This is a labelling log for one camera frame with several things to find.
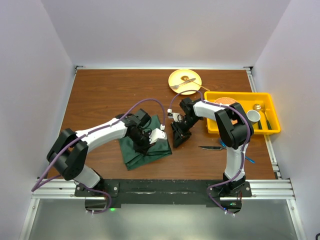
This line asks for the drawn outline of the dark green cloth napkin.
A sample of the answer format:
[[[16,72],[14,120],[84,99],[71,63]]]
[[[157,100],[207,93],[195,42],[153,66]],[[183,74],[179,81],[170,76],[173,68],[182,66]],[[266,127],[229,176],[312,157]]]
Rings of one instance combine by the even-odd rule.
[[[129,137],[121,138],[118,142],[122,153],[123,163],[128,171],[172,155],[168,140],[157,141],[155,145],[148,149],[146,154],[135,152],[134,143]]]

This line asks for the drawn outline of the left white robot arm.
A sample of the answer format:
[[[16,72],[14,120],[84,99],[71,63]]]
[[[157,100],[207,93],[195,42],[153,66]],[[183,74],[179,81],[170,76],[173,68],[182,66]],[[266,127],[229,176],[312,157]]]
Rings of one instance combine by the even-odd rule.
[[[63,130],[47,154],[48,162],[56,160],[53,167],[66,180],[75,180],[86,186],[92,196],[99,196],[104,190],[102,177],[85,165],[87,154],[113,140],[129,137],[133,150],[145,154],[152,146],[144,127],[152,118],[143,109],[135,114],[120,114],[110,121],[86,130]]]

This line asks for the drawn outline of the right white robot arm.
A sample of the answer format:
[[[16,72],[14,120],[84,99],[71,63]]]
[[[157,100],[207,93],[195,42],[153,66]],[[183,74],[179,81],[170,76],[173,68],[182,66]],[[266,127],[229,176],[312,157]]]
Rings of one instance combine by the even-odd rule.
[[[209,189],[222,187],[227,196],[235,196],[246,182],[245,156],[254,133],[242,105],[238,102],[231,105],[213,103],[201,98],[193,101],[187,97],[181,100],[179,106],[184,112],[183,116],[174,113],[171,107],[167,110],[168,117],[173,119],[173,147],[179,147],[191,137],[191,128],[199,120],[207,118],[215,121],[220,139],[226,145],[226,168],[223,182]]]

